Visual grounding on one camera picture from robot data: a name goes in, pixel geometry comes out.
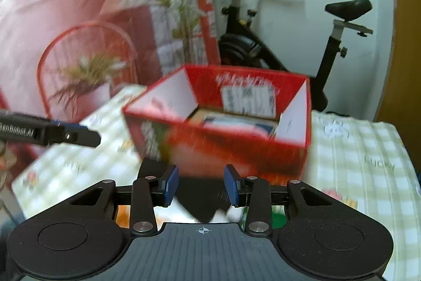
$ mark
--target red cardboard box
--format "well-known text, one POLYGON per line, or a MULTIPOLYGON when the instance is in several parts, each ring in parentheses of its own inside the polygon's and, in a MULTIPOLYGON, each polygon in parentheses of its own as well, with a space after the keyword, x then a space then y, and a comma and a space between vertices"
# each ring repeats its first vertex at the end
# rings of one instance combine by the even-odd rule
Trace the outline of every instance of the red cardboard box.
POLYGON ((302 75, 231 66, 182 66, 123 109, 141 157, 176 164, 181 175, 221 177, 226 164, 242 176, 272 184, 298 179, 311 140, 309 79, 302 75), (150 111, 165 104, 167 115, 150 111), (189 122, 198 109, 277 121, 270 138, 189 122))

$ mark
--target white vase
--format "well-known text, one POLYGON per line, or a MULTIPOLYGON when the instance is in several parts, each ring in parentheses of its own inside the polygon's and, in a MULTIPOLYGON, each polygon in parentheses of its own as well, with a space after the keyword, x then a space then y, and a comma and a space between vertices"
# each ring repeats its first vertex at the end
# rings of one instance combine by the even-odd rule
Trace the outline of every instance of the white vase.
POLYGON ((90 115, 110 100, 110 84, 106 82, 91 92, 77 98, 77 119, 81 120, 90 115))

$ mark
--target table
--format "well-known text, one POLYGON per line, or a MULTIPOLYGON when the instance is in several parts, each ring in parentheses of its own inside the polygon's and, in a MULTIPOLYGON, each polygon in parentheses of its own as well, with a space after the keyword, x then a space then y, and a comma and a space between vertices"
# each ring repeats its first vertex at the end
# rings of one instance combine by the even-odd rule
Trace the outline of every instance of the table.
MULTIPOLYGON (((31 217, 99 182, 117 186, 136 179, 140 160, 121 107, 144 88, 124 88, 82 124, 98 130, 96 149, 57 145, 20 175, 12 189, 31 217)), ((421 279, 421 190, 395 127, 353 118, 312 113, 312 146, 302 180, 381 222, 392 234, 394 252, 384 278, 421 279)), ((158 223, 197 222, 177 200, 155 208, 158 223)), ((217 211, 214 222, 238 220, 241 210, 217 211)))

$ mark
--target white wall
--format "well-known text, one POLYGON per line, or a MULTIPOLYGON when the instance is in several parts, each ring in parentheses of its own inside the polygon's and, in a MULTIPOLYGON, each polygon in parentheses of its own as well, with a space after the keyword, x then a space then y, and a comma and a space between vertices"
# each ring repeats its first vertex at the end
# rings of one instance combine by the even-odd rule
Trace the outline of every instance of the white wall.
MULTIPOLYGON (((226 21, 220 9, 229 1, 215 0, 219 34, 224 32, 226 21)), ((243 0, 242 12, 245 18, 247 9, 258 10, 253 29, 287 68, 316 75, 334 19, 324 11, 325 5, 342 1, 347 0, 243 0)), ((362 38, 356 31, 344 32, 342 43, 348 55, 345 59, 338 56, 325 88, 327 110, 366 119, 373 119, 372 108, 377 107, 380 98, 385 71, 379 65, 381 61, 387 66, 393 24, 393 2, 371 2, 373 10, 355 23, 372 28, 374 35, 362 38)))

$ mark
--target item inside box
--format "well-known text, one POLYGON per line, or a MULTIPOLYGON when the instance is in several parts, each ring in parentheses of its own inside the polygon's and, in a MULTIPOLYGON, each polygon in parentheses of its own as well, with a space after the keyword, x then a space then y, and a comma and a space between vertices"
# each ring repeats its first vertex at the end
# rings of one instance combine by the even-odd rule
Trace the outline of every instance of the item inside box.
POLYGON ((246 115, 235 115, 224 112, 222 109, 217 111, 201 108, 198 108, 187 120, 190 124, 196 124, 199 127, 252 135, 264 139, 271 138, 276 133, 279 122, 246 115))

